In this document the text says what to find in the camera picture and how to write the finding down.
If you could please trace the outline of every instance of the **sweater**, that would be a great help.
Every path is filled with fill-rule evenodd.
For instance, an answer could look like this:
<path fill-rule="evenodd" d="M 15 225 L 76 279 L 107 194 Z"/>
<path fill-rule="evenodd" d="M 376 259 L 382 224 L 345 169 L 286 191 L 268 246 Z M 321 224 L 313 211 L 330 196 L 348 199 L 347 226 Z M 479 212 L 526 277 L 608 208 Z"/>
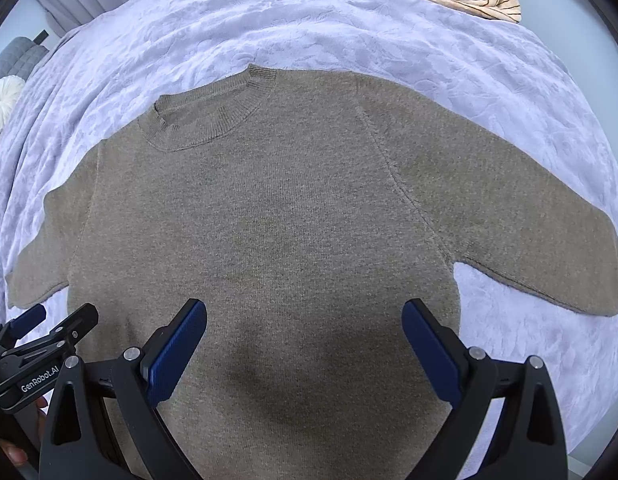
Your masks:
<path fill-rule="evenodd" d="M 70 311 L 96 305 L 86 361 L 141 346 L 187 298 L 207 305 L 207 332 L 159 406 L 207 480 L 404 480 L 449 407 L 401 307 L 422 298 L 457 331 L 454 262 L 618 312 L 604 213 L 500 137 L 356 73 L 249 65 L 161 96 L 44 209 L 9 301 L 68 285 Z"/>

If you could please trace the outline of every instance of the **human hand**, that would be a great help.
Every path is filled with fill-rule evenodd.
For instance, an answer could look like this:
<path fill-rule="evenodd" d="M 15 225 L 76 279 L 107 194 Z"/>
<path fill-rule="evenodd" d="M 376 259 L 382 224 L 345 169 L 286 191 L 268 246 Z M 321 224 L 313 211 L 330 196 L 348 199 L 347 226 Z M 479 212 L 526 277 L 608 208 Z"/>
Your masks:
<path fill-rule="evenodd" d="M 40 397 L 36 399 L 36 407 L 38 408 L 38 437 L 42 440 L 42 432 L 45 426 L 45 413 L 42 411 L 42 408 L 46 408 L 48 405 L 47 399 L 45 397 Z M 3 452 L 9 457 L 9 460 L 15 466 L 21 466 L 25 462 L 27 462 L 27 454 L 20 449 L 19 447 L 14 446 L 11 442 L 3 440 L 0 438 L 0 447 L 3 449 Z"/>

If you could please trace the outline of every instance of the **light blue wall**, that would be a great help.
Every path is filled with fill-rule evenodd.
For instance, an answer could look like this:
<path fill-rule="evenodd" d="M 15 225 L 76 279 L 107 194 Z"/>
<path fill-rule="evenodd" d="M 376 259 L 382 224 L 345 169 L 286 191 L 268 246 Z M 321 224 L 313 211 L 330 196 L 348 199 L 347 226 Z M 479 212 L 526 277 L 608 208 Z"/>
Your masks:
<path fill-rule="evenodd" d="M 45 13 L 36 0 L 18 0 L 0 26 L 0 53 L 13 38 L 25 36 L 33 40 L 43 30 L 49 33 L 49 37 L 42 44 L 50 49 L 57 45 L 60 38 L 49 28 Z"/>
<path fill-rule="evenodd" d="M 598 117 L 618 161 L 618 46 L 588 0 L 520 0 L 522 24 L 557 54 Z M 618 427 L 618 399 L 570 454 L 592 466 Z"/>

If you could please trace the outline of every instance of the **gray quilted cushion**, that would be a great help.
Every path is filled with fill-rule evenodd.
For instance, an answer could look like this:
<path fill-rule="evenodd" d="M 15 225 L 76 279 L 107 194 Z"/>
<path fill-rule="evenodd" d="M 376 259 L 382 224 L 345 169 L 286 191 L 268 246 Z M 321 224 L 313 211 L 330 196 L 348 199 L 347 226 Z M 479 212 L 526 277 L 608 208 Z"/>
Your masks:
<path fill-rule="evenodd" d="M 29 38 L 14 38 L 0 53 L 0 79 L 17 75 L 27 81 L 33 68 L 48 52 Z"/>

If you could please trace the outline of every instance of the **bedsheet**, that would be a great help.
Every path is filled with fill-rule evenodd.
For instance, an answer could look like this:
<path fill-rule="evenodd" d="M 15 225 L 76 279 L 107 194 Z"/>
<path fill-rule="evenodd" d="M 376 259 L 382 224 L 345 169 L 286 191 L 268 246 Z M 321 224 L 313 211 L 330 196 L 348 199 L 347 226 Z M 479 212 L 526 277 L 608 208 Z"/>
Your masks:
<path fill-rule="evenodd" d="M 354 70 L 413 88 L 514 143 L 604 210 L 618 231 L 618 167 L 562 63 L 525 28 L 425 0 L 130 0 L 71 31 L 30 76 L 0 140 L 4 275 L 33 239 L 45 194 L 160 94 L 243 70 Z M 618 393 L 618 316 L 570 312 L 456 264 L 460 337 L 499 359 L 541 355 L 572 449 Z M 65 313 L 66 291 L 46 307 Z M 463 475 L 497 421 L 492 403 Z"/>

